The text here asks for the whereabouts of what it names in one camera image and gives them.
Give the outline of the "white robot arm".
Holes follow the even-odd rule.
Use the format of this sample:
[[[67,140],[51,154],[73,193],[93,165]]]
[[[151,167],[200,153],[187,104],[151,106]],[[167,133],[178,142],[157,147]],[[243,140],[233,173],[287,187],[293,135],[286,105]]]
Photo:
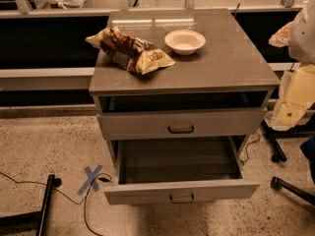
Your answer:
[[[279,99],[267,120],[276,131],[294,127],[315,103],[315,0],[309,0],[295,16],[274,33],[269,44],[288,47],[289,56],[299,63],[281,78]]]

